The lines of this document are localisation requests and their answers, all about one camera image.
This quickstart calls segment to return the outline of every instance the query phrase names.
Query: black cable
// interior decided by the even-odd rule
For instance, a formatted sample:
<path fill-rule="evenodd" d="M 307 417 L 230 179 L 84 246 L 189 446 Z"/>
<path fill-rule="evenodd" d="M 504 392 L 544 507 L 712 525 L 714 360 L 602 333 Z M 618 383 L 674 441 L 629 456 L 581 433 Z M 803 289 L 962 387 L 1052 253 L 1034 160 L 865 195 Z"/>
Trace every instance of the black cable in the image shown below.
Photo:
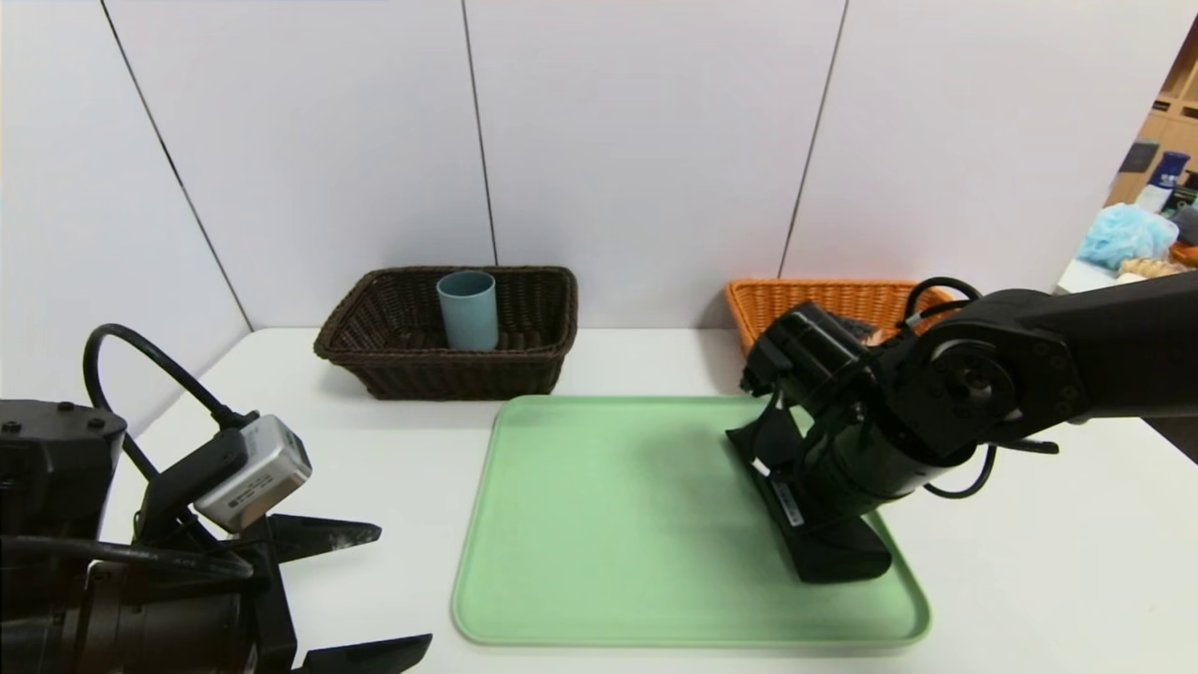
<path fill-rule="evenodd" d="M 981 298 L 981 292 L 979 292 L 976 287 L 969 285 L 960 278 L 952 278 L 951 275 L 933 275 L 932 278 L 915 284 L 915 286 L 910 289 L 910 293 L 907 295 L 907 308 L 902 314 L 904 316 L 914 314 L 915 303 L 919 300 L 919 296 L 922 295 L 925 290 L 931 287 L 952 287 L 969 299 Z"/>
<path fill-rule="evenodd" d="M 0 536 L 0 547 L 7 553 L 55 554 L 78 559 L 119 561 L 137 566 L 152 566 L 188 571 L 205 576 L 242 579 L 254 575 L 254 567 L 235 555 L 206 557 L 196 553 L 164 551 L 143 546 L 103 544 L 86 539 L 52 539 L 48 536 Z"/>
<path fill-rule="evenodd" d="M 896 327 L 900 329 L 904 327 L 914 328 L 916 324 L 924 321 L 924 318 L 932 317 L 936 314 L 942 314 L 944 311 L 950 311 L 952 309 L 960 309 L 973 303 L 973 299 L 952 299 L 951 302 L 940 302 L 939 304 L 932 304 L 926 309 L 919 311 L 918 314 L 912 314 L 907 316 L 906 320 L 898 322 Z"/>
<path fill-rule="evenodd" d="M 133 348 L 153 362 L 155 365 L 165 371 L 171 379 L 177 382 L 200 405 L 207 408 L 212 414 L 212 419 L 216 420 L 222 430 L 241 429 L 248 424 L 249 418 L 240 415 L 224 406 L 202 384 L 192 377 L 192 374 L 187 372 L 183 366 L 175 363 L 162 350 L 146 340 L 145 336 L 115 322 L 108 322 L 92 329 L 91 334 L 87 335 L 87 344 L 83 350 L 83 381 L 84 387 L 87 389 L 87 397 L 91 399 L 93 407 L 113 412 L 108 399 L 104 396 L 104 388 L 99 383 L 99 346 L 108 335 L 119 336 L 120 340 L 128 342 Z M 158 475 L 158 470 L 153 467 L 153 463 L 150 462 L 145 453 L 141 451 L 141 448 L 128 435 L 125 436 L 122 448 L 146 480 Z"/>
<path fill-rule="evenodd" d="M 945 492 L 944 490 L 933 487 L 932 485 L 924 485 L 924 488 L 932 492 L 942 499 L 968 499 L 969 497 L 976 494 L 986 486 L 986 481 L 990 480 L 991 472 L 994 470 L 994 457 L 998 456 L 998 448 L 994 445 L 986 447 L 986 461 L 981 464 L 981 473 L 974 484 L 960 492 Z"/>

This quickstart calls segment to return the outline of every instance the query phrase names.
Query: wicker basket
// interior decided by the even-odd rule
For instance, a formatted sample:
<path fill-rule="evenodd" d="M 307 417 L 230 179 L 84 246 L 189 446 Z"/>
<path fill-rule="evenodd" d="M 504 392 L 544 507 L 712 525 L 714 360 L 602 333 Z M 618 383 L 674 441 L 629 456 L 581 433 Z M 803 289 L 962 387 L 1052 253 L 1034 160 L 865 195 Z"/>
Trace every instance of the wicker basket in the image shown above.
<path fill-rule="evenodd" d="M 447 348 L 436 284 L 461 268 L 373 271 L 337 305 L 316 356 L 352 372 L 380 400 L 506 401 L 549 394 L 577 332 L 579 289 L 557 266 L 482 267 L 495 277 L 500 346 Z"/>
<path fill-rule="evenodd" d="M 774 318 L 809 299 L 835 314 L 876 324 L 889 339 L 897 332 L 895 323 L 904 317 L 907 295 L 914 286 L 914 280 L 742 278 L 728 283 L 725 295 L 740 329 L 740 350 L 748 356 L 757 335 Z M 915 305 L 922 310 L 951 298 L 943 290 L 932 287 L 920 296 Z M 928 318 L 924 327 L 938 317 L 942 316 Z"/>

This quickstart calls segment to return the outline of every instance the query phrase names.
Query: sticker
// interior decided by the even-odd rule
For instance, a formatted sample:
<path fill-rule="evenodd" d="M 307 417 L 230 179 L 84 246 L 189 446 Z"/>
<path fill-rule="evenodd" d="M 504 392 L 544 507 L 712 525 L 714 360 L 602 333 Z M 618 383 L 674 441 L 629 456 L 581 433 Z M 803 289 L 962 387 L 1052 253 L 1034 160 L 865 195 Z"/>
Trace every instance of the sticker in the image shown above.
<path fill-rule="evenodd" d="M 799 504 L 794 502 L 794 494 L 791 493 L 791 488 L 778 482 L 770 482 L 769 486 L 778 494 L 778 503 L 782 506 L 782 512 L 786 514 L 786 520 L 791 523 L 791 527 L 801 527 L 803 514 L 799 512 Z"/>

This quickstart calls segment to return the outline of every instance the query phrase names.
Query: white wall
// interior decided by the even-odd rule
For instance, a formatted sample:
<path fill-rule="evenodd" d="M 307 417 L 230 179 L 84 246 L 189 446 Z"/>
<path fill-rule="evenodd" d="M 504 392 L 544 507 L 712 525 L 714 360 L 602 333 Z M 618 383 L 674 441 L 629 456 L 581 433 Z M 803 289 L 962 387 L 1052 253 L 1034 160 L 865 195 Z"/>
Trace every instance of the white wall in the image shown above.
<path fill-rule="evenodd" d="M 783 274 L 1051 290 L 1193 0 L 852 0 Z"/>
<path fill-rule="evenodd" d="M 109 2 L 255 327 L 369 269 L 494 262 L 455 0 Z"/>
<path fill-rule="evenodd" d="M 467 0 L 501 263 L 583 326 L 724 322 L 774 275 L 842 0 Z"/>
<path fill-rule="evenodd" d="M 83 346 L 109 321 L 204 371 L 248 329 L 98 0 L 5 2 L 4 13 L 0 394 L 86 403 Z M 102 376 L 134 430 L 177 391 L 116 341 Z"/>

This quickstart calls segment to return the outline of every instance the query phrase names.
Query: brown wicker basket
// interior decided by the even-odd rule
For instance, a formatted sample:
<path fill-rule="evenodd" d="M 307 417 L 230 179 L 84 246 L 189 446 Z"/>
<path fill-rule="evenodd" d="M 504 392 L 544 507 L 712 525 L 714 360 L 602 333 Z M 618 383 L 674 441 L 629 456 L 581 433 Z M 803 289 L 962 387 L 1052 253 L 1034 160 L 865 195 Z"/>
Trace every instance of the brown wicker basket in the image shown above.
<path fill-rule="evenodd" d="M 494 352 L 447 348 L 436 284 L 462 268 L 495 277 Z M 365 274 L 341 299 L 314 351 L 380 400 L 506 401 L 553 390 L 574 346 L 577 312 L 577 280 L 564 267 L 385 268 Z"/>

